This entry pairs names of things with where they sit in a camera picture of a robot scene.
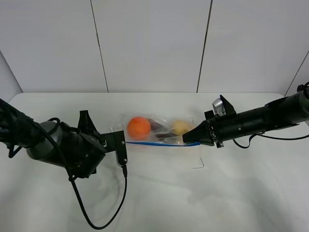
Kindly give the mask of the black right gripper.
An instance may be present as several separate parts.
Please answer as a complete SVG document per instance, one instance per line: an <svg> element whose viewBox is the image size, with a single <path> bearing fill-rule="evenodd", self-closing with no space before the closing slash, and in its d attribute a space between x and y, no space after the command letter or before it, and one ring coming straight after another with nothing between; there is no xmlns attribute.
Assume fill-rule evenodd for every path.
<svg viewBox="0 0 309 232"><path fill-rule="evenodd" d="M225 106L226 115L215 115L213 110L204 113L206 121L200 123L196 128L182 135L185 144L200 143L212 146L214 142L217 148L224 147L223 141L231 140L233 131L237 131L235 122L237 113L233 105L223 96L220 97Z"/></svg>

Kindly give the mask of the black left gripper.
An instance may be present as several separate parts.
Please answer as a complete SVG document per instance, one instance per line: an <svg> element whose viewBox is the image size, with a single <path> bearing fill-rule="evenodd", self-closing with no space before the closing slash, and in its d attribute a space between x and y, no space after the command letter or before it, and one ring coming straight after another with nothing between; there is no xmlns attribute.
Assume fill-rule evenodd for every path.
<svg viewBox="0 0 309 232"><path fill-rule="evenodd" d="M74 178L88 178L95 174L105 157L106 149L98 138L98 131L87 110L80 111L78 126L60 123L63 137L60 149Z"/></svg>

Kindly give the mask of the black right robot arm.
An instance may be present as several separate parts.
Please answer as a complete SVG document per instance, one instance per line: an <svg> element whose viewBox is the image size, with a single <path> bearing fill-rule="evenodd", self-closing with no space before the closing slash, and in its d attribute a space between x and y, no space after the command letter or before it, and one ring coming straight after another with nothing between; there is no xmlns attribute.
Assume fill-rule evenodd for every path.
<svg viewBox="0 0 309 232"><path fill-rule="evenodd" d="M182 135L186 145L198 143L221 148L225 141L263 137L267 131L297 126L309 119L309 85L299 85L292 96L242 113L237 113L223 95L212 105L213 109L204 113L205 120Z"/></svg>

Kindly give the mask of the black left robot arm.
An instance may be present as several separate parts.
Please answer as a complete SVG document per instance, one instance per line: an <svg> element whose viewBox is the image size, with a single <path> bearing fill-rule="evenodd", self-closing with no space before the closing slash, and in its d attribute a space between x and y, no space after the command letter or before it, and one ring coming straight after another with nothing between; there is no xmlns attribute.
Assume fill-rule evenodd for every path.
<svg viewBox="0 0 309 232"><path fill-rule="evenodd" d="M0 141L10 158L24 148L31 159L68 168L76 178L95 174L107 152L93 135L55 117L39 124L5 101L0 102Z"/></svg>

